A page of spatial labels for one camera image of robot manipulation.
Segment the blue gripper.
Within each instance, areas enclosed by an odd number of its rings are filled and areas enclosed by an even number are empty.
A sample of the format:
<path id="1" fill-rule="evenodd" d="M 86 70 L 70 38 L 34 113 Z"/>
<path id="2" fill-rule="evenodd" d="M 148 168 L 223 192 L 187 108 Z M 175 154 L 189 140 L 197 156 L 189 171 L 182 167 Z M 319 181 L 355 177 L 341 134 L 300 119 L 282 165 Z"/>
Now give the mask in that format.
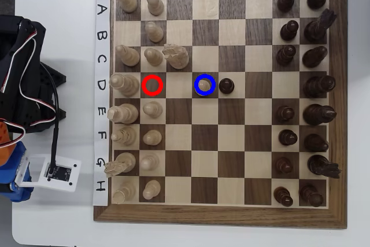
<path id="1" fill-rule="evenodd" d="M 15 149 L 8 161 L 1 166 L 1 195 L 12 202 L 29 200 L 33 187 L 18 187 L 14 182 L 17 169 L 26 148 L 22 142 L 17 142 Z"/>

